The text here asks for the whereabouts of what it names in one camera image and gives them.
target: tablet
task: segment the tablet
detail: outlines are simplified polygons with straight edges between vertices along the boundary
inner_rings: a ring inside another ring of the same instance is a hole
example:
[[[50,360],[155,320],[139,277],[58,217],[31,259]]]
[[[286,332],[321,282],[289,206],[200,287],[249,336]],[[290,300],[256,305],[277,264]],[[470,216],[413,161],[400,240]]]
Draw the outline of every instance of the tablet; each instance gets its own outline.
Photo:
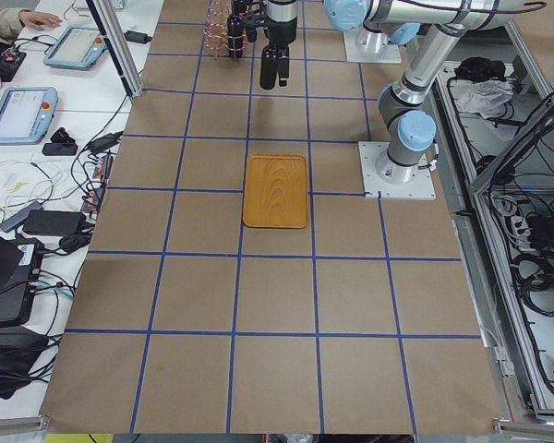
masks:
[[[99,30],[71,26],[49,48],[43,62],[51,67],[85,71],[96,63],[105,49]]]
[[[55,88],[7,88],[0,100],[0,145],[39,143],[56,105]]]

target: white screen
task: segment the white screen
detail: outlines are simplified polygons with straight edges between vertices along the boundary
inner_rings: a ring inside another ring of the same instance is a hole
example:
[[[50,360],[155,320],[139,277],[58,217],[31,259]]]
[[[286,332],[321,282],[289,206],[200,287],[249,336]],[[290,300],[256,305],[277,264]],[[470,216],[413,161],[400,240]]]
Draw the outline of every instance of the white screen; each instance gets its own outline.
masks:
[[[44,90],[11,91],[0,114],[0,138],[30,136],[44,97]]]
[[[99,35],[101,34],[97,30],[73,29],[50,58],[60,62],[79,63],[84,60],[87,52],[94,44],[94,39]]]

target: wooden board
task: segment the wooden board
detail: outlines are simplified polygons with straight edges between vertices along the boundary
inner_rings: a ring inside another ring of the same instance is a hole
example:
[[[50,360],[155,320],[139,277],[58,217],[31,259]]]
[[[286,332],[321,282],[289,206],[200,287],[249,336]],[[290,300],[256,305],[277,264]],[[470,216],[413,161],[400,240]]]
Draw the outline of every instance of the wooden board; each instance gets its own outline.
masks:
[[[242,220],[251,228],[305,228],[306,159],[285,154],[248,157]]]

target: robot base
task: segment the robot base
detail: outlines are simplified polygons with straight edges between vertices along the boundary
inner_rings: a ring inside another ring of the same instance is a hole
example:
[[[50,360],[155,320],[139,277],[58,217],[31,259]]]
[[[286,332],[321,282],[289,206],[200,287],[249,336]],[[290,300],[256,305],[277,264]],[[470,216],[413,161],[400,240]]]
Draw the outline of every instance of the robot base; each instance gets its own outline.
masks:
[[[388,43],[381,52],[375,54],[363,51],[357,46],[357,37],[362,32],[362,28],[346,30],[344,36],[344,51],[347,55],[347,62],[357,63],[382,63],[382,64],[400,64],[403,59],[400,56],[400,50],[395,44]]]
[[[363,175],[363,188],[366,198],[401,198],[415,200],[434,200],[435,188],[431,180],[429,169],[419,169],[415,178],[405,185],[393,185],[382,179],[376,172],[376,160],[379,155],[388,148],[388,142],[359,142],[359,155],[361,156],[361,173]],[[426,165],[425,156],[421,158],[419,165]]]

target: blue joint cap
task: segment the blue joint cap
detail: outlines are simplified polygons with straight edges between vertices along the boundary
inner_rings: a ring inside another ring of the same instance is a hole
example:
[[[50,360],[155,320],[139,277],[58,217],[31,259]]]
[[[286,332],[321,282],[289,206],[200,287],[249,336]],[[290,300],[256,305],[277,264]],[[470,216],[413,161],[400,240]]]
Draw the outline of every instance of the blue joint cap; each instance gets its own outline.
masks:
[[[336,30],[352,30],[367,16],[367,0],[324,0],[324,12]]]
[[[400,117],[398,138],[413,152],[428,149],[435,139],[437,126],[435,121],[423,111],[409,111]]]
[[[404,23],[390,36],[390,41],[394,44],[407,44],[413,40],[420,29],[420,23]]]

